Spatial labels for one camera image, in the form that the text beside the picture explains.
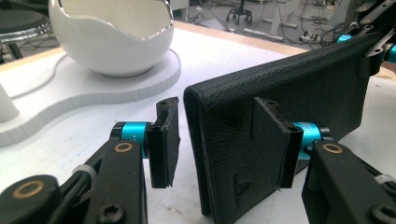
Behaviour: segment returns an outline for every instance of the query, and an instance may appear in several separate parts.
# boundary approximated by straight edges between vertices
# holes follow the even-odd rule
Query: white table
[[[173,87],[138,102],[91,105],[73,110],[54,119],[25,141],[0,148],[0,191],[30,175],[55,175],[62,184],[77,165],[87,160],[107,140],[117,121],[154,121],[155,103],[177,96],[180,100],[181,142],[174,186],[170,189],[152,189],[149,183],[149,162],[144,161],[148,183],[148,221],[213,223],[210,217],[201,215],[195,165],[182,99],[184,89],[211,77],[285,57],[285,54],[267,49],[288,54],[303,50],[181,23],[177,27],[171,48],[181,60],[181,77]],[[53,63],[48,64],[48,67],[35,65],[41,60],[50,61],[62,54],[64,53],[57,49],[41,55],[38,59],[26,59],[0,66],[0,71],[17,71],[20,66],[35,70],[51,69]],[[389,73],[388,70],[382,71],[382,74]],[[396,124],[393,122],[396,117],[395,89],[396,82],[372,77],[362,125],[341,141],[375,168],[393,176],[396,176],[396,150],[393,145],[396,133]],[[307,223],[301,199],[304,177],[305,172],[298,174],[292,189],[275,192],[236,223]]]

